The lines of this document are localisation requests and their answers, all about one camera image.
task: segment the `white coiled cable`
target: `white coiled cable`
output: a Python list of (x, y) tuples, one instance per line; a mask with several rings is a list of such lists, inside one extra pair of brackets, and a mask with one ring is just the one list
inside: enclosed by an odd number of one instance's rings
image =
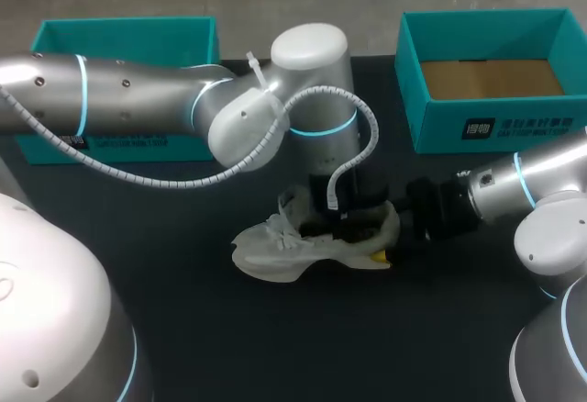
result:
[[(301, 100), (307, 98), (310, 95), (321, 94), (337, 95), (345, 99), (348, 99), (357, 107), (357, 109), (363, 115), (365, 115), (371, 127), (371, 139), (369, 140), (367, 147), (365, 147), (365, 149), (356, 157), (338, 167), (333, 172), (332, 176), (330, 177), (330, 180), (328, 181), (328, 208), (332, 210), (338, 210), (338, 198), (336, 193), (337, 180), (344, 172), (363, 162), (373, 152), (375, 146), (377, 145), (377, 141), (379, 140), (379, 126), (377, 124), (377, 119), (375, 118), (375, 115), (373, 114), (369, 106), (367, 106), (367, 104), (365, 104), (358, 96), (342, 88), (333, 87), (329, 85), (309, 87), (292, 96), (292, 98), (283, 107), (282, 117), (287, 116), (287, 114)], [(280, 117), (275, 119), (271, 124), (269, 131), (267, 131), (265, 137), (260, 141), (259, 145), (257, 145), (255, 149), (251, 151), (244, 159), (242, 159), (240, 162), (233, 165), (232, 167), (228, 168), (227, 170), (223, 171), (222, 173), (218, 173), (216, 175), (211, 175), (209, 177), (195, 180), (159, 180), (152, 179), (149, 177), (142, 177), (140, 175), (136, 175), (133, 173), (127, 173), (126, 171), (118, 170), (116, 168), (113, 168), (112, 166), (106, 165), (95, 159), (92, 159), (91, 157), (83, 154), (82, 152), (77, 151), (75, 148), (71, 147), (63, 140), (61, 140), (58, 136), (49, 131), (33, 115), (31, 115), (30, 112), (26, 108), (24, 108), (11, 94), (9, 94), (2, 85), (0, 85), (0, 96), (6, 100), (8, 105), (15, 110), (15, 112), (27, 123), (27, 125), (29, 125), (33, 130), (35, 130), (43, 139), (48, 141), (59, 151), (65, 153), (77, 162), (89, 166), (90, 168), (93, 168), (100, 173), (109, 175), (111, 177), (115, 177), (116, 179), (120, 179), (125, 182), (131, 182), (132, 184), (140, 184), (162, 189), (201, 188), (204, 186), (209, 186), (211, 184), (223, 182), (226, 179), (242, 172), (247, 166), (252, 164), (255, 159), (257, 159), (261, 151), (267, 146), (273, 135), (277, 132), (281, 123)]]

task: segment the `sneaker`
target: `sneaker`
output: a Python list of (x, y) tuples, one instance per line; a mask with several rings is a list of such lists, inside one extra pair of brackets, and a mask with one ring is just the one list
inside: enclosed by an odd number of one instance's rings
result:
[(384, 250), (399, 237), (400, 219), (393, 205), (359, 212), (363, 218), (377, 219), (380, 226), (366, 240), (354, 243), (333, 235), (303, 237), (300, 228), (323, 220), (312, 208), (307, 189), (296, 186), (280, 195), (279, 214), (265, 223), (242, 231), (234, 239), (237, 246), (232, 261), (245, 274), (274, 283), (291, 283), (313, 263), (336, 260), (353, 269), (389, 269)]

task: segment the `teal box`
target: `teal box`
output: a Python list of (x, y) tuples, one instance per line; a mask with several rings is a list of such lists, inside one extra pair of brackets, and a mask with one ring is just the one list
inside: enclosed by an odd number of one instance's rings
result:
[[(31, 50), (187, 67), (219, 62), (212, 17), (138, 17), (44, 21)], [(64, 137), (100, 162), (197, 162), (212, 155), (190, 136)], [(17, 136), (31, 164), (75, 163), (35, 135)]]
[[(430, 97), (420, 62), (479, 60), (547, 60), (564, 95)], [(587, 39), (568, 9), (405, 13), (395, 70), (419, 153), (518, 151), (587, 125)]]

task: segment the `shoelace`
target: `shoelace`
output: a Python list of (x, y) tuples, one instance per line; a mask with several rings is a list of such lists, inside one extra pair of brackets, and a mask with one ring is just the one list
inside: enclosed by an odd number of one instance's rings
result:
[(302, 239), (297, 232), (292, 233), (283, 225), (283, 217), (273, 214), (265, 223), (270, 238), (277, 243), (280, 251), (293, 249), (297, 246), (314, 246), (312, 241)]

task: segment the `black table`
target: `black table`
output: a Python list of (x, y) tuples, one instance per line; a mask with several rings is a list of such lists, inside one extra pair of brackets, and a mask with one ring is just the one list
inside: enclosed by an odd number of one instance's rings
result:
[[(389, 169), (393, 196), (418, 176), (443, 180), (495, 157), (416, 155), (393, 57), (353, 59), (353, 71), (380, 122), (374, 159)], [(106, 268), (150, 357), (158, 401), (512, 400), (512, 343), (548, 303), (517, 260), (513, 220), (429, 246), (408, 239), (398, 249), (408, 261), (387, 272), (324, 262), (274, 285), (233, 266), (232, 239), (305, 181), (290, 149), (224, 184), (167, 192), (80, 166), (30, 167), (12, 140), (0, 142), (38, 211)], [(219, 170), (123, 166), (179, 179)]]

